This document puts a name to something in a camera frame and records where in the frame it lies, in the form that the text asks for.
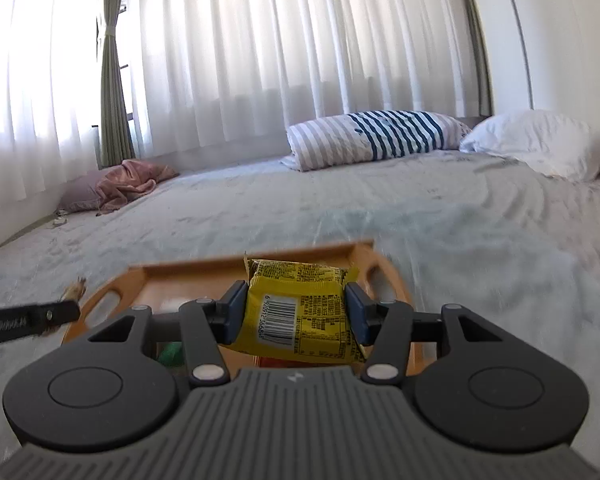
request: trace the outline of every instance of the yellow wrapper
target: yellow wrapper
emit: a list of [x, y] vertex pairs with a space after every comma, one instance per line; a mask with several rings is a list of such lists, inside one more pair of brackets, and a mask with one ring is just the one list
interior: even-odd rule
[[246, 258], [245, 266], [247, 305], [230, 349], [309, 363], [364, 361], [344, 306], [356, 268]]

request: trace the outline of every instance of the wooden tray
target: wooden tray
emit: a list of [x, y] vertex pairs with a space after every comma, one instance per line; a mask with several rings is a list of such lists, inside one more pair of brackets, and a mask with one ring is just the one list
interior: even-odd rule
[[[373, 250], [372, 240], [343, 243], [332, 246], [296, 249], [273, 253], [249, 254], [250, 258], [266, 258], [311, 264], [326, 264], [334, 267], [356, 266], [359, 270], [358, 283], [370, 296], [374, 296], [370, 284], [371, 273], [379, 269], [392, 286], [399, 301], [411, 303], [411, 296], [405, 288], [400, 274], [384, 256]], [[63, 343], [86, 332], [87, 316], [108, 292], [119, 295], [118, 305], [109, 314], [115, 316], [134, 304], [145, 304], [154, 314], [162, 310], [169, 300], [186, 298], [220, 298], [235, 280], [244, 280], [246, 271], [242, 255], [209, 260], [173, 262], [132, 266], [128, 271], [103, 285], [84, 304], [80, 319], [69, 326]], [[232, 376], [243, 366], [258, 365], [254, 356], [241, 354], [221, 347], [222, 355]], [[409, 373], [418, 373], [423, 367], [422, 346], [412, 344], [409, 359]]]

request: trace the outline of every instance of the mattress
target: mattress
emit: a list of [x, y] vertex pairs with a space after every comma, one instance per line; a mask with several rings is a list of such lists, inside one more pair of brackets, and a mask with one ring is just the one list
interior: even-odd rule
[[[89, 294], [139, 262], [363, 237], [398, 267], [416, 308], [464, 303], [576, 369], [592, 409], [574, 444], [600, 465], [600, 182], [458, 152], [309, 173], [269, 160], [186, 174], [113, 214], [75, 214], [0, 248], [0, 306], [58, 298], [78, 276]], [[61, 337], [0, 346], [0, 462], [18, 445], [4, 385]]]

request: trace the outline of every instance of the barcode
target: barcode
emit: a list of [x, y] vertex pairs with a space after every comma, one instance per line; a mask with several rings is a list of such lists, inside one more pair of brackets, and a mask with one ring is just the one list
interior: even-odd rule
[[296, 298], [267, 294], [258, 322], [258, 339], [266, 344], [293, 348], [296, 333]]

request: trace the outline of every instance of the pink blanket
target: pink blanket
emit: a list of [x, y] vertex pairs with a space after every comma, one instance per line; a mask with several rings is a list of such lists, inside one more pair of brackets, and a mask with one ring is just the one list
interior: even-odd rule
[[151, 193], [157, 184], [178, 176], [169, 166], [145, 160], [123, 160], [96, 184], [100, 212], [111, 213], [141, 196]]

